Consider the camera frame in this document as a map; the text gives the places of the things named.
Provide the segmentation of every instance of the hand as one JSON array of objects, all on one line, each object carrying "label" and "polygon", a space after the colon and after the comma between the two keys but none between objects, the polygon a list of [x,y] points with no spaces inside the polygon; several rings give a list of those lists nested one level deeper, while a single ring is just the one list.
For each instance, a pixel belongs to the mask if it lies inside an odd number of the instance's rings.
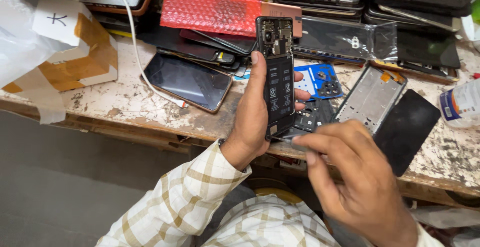
[{"label": "hand", "polygon": [[[225,143],[220,146],[223,156],[237,170],[242,171],[257,156],[262,155],[270,146],[265,140],[268,125],[267,105],[264,101],[264,86],[267,77],[267,64],[264,56],[254,51],[251,54],[252,69],[245,93],[238,102],[235,124]],[[303,79],[303,74],[294,72],[294,81]],[[310,99],[306,91],[295,89],[295,97]],[[305,105],[295,103],[295,110]]]},{"label": "hand", "polygon": [[307,152],[308,177],[328,216],[379,247],[417,245],[417,224],[392,168],[362,123],[326,125],[293,142],[327,154],[342,175],[345,185],[335,185],[319,154]]}]

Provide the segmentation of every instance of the fingernail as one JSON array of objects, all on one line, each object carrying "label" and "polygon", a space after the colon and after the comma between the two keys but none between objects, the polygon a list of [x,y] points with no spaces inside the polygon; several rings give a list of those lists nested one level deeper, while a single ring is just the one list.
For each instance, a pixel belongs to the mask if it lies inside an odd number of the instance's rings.
[{"label": "fingernail", "polygon": [[308,151],[305,153],[308,165],[314,165],[317,162],[317,154],[315,152]]},{"label": "fingernail", "polygon": [[257,62],[258,62],[258,54],[257,53],[258,53],[257,51],[253,51],[252,54],[251,54],[252,65],[257,64]]}]

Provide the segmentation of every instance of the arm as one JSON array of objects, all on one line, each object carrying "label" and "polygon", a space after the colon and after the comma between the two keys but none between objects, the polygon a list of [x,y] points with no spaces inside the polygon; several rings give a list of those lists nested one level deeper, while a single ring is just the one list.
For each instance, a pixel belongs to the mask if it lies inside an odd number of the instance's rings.
[{"label": "arm", "polygon": [[[306,153],[308,177],[325,213],[378,247],[442,246],[405,208],[387,158],[358,121],[330,124],[293,142]],[[336,185],[318,152],[337,166]]]},{"label": "arm", "polygon": [[191,162],[162,176],[147,194],[116,221],[97,246],[180,246],[200,235],[222,199],[252,170],[235,169],[214,142]]},{"label": "arm", "polygon": [[[180,165],[160,178],[153,191],[117,220],[98,247],[180,246],[188,235],[200,235],[223,198],[250,173],[248,164],[266,152],[267,105],[263,99],[267,64],[262,54],[251,55],[253,68],[238,102],[232,133],[221,147],[213,143],[189,163]],[[303,79],[295,73],[295,81]],[[296,97],[308,100],[310,94],[296,90]],[[303,104],[295,104],[303,109]]]}]

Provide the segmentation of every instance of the bottle label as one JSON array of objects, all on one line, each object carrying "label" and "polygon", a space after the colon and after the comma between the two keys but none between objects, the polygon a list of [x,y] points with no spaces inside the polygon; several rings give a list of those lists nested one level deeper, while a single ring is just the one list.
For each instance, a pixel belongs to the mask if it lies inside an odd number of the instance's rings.
[{"label": "bottle label", "polygon": [[447,121],[480,114],[480,83],[472,81],[443,92],[440,106]]}]

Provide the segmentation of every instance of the floor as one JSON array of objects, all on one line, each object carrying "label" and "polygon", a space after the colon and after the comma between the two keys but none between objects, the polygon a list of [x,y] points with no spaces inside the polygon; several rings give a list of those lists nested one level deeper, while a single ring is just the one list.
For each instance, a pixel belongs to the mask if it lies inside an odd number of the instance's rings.
[{"label": "floor", "polygon": [[189,161],[0,111],[0,246],[94,246],[160,176]]}]

